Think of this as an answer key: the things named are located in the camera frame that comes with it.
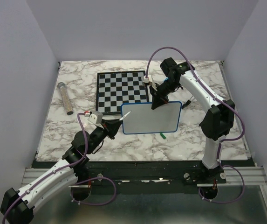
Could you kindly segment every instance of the marble surface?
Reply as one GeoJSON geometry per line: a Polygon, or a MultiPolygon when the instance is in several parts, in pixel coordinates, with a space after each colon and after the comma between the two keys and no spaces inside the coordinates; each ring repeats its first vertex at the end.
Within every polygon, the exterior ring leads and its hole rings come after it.
{"type": "MultiPolygon", "coordinates": [[[[153,61],[149,74],[156,82],[165,79],[159,65],[153,61]]],[[[198,74],[220,96],[228,99],[226,87],[216,61],[191,61],[198,74]]],[[[83,61],[62,62],[57,83],[68,87],[74,114],[68,116],[58,89],[54,91],[47,122],[37,154],[37,161],[57,161],[70,147],[74,135],[80,131],[76,115],[96,106],[96,77],[98,72],[145,70],[147,61],[83,61]]],[[[169,95],[169,100],[187,101],[191,94],[187,89],[169,95]]],[[[178,131],[166,133],[165,140],[159,134],[124,135],[120,128],[115,140],[105,139],[104,145],[91,161],[153,161],[153,160],[201,160],[204,155],[205,136],[199,124],[205,113],[196,100],[181,112],[178,131]]],[[[86,131],[91,133],[95,126],[82,118],[86,131]]],[[[228,138],[240,134],[235,122],[228,138]]],[[[223,160],[246,160],[242,140],[225,142],[221,158],[223,160]]]]}

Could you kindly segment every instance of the checkerboard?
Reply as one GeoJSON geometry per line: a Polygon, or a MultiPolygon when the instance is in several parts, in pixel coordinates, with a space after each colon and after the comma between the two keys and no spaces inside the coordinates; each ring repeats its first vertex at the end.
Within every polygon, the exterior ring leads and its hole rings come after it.
{"type": "Polygon", "coordinates": [[[97,75],[96,110],[103,115],[121,114],[124,103],[148,102],[145,71],[105,72],[97,75]]]}

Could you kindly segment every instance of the reflective floor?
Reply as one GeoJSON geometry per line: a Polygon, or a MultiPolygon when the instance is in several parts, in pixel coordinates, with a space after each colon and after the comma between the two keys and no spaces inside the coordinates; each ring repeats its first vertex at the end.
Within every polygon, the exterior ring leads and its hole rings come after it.
{"type": "MultiPolygon", "coordinates": [[[[233,199],[240,187],[222,187],[218,200],[233,199]]],[[[110,196],[90,196],[100,203],[110,196]]],[[[32,224],[267,224],[267,210],[258,186],[246,187],[232,204],[213,204],[198,195],[118,195],[97,207],[71,203],[69,189],[49,201],[32,224]]]]}

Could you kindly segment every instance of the blue frame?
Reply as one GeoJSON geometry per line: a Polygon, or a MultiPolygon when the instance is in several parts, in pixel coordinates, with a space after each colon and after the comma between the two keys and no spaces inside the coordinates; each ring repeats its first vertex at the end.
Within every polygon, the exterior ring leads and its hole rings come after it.
{"type": "MultiPolygon", "coordinates": [[[[178,130],[178,126],[179,126],[179,121],[180,121],[180,115],[181,115],[181,108],[182,108],[182,102],[181,101],[169,101],[169,103],[180,103],[180,112],[179,112],[179,118],[178,118],[178,122],[177,122],[177,128],[175,131],[176,132],[178,130]]],[[[152,102],[143,102],[143,103],[126,103],[126,104],[122,104],[121,105],[121,116],[123,116],[123,105],[128,105],[128,104],[152,104],[152,102]]],[[[123,134],[128,134],[124,132],[124,125],[122,125],[122,129],[123,129],[123,134]]],[[[145,132],[145,133],[130,133],[130,134],[155,134],[155,133],[160,133],[160,132],[145,132]]]]}

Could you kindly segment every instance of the white board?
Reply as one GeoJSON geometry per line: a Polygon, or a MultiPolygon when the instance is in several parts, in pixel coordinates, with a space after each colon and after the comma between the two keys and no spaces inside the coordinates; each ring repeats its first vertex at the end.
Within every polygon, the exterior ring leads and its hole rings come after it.
{"type": "Polygon", "coordinates": [[[172,101],[155,110],[152,103],[122,104],[122,116],[130,114],[123,120],[124,134],[167,133],[178,129],[182,103],[172,101]]]}

